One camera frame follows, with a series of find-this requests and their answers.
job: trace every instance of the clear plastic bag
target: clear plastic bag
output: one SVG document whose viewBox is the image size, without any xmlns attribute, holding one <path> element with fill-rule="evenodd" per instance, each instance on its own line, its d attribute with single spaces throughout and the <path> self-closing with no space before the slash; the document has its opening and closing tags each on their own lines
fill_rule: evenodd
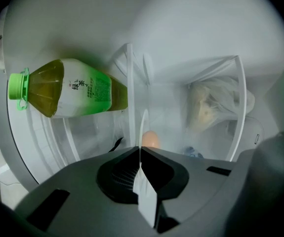
<svg viewBox="0 0 284 237">
<path fill-rule="evenodd" d="M 224 120 L 235 120 L 240 105 L 239 84 L 230 77 L 211 78 L 191 84 L 188 124 L 201 132 Z M 246 113 L 255 105 L 255 97 L 247 91 Z"/>
</svg>

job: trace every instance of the green and white label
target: green and white label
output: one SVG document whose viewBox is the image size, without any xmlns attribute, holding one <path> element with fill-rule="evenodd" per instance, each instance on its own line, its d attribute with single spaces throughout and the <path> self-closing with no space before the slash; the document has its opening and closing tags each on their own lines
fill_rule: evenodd
<svg viewBox="0 0 284 237">
<path fill-rule="evenodd" d="M 107 111 L 111 105 L 111 79 L 75 59 L 62 59 L 64 79 L 53 118 L 68 118 Z"/>
</svg>

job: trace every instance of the plastic bottle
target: plastic bottle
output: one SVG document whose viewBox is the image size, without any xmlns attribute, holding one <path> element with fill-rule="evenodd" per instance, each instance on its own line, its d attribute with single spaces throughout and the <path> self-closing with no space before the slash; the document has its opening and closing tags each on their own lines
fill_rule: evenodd
<svg viewBox="0 0 284 237">
<path fill-rule="evenodd" d="M 27 102 L 49 118 L 68 118 L 127 108 L 127 88 L 76 59 L 51 61 L 29 74 L 11 74 L 9 99 L 17 99 L 17 108 Z"/>
</svg>

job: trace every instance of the egg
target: egg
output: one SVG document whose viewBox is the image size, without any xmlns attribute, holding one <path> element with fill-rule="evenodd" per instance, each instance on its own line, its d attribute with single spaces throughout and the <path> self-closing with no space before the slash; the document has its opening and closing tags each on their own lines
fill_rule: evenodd
<svg viewBox="0 0 284 237">
<path fill-rule="evenodd" d="M 142 147 L 160 148 L 160 142 L 154 131 L 147 131 L 142 137 Z"/>
</svg>

